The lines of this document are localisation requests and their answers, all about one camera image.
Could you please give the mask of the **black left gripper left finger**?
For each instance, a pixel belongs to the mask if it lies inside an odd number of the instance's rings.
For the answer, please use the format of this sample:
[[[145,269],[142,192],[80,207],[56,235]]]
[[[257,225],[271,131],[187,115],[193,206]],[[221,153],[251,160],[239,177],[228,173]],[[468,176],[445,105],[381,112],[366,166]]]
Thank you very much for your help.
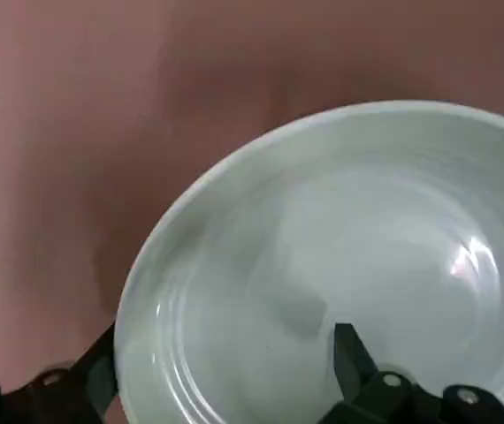
[[[0,386],[0,423],[104,423],[118,396],[111,325],[69,367],[53,367],[16,390]]]

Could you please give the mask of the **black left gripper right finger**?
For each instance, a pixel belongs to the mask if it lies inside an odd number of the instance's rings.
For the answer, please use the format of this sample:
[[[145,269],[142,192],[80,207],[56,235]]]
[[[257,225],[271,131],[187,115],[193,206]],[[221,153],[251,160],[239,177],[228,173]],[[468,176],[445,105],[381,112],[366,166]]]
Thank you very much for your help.
[[[343,399],[322,423],[504,423],[504,405],[487,390],[456,384],[438,397],[403,374],[379,370],[349,323],[334,327],[333,370]]]

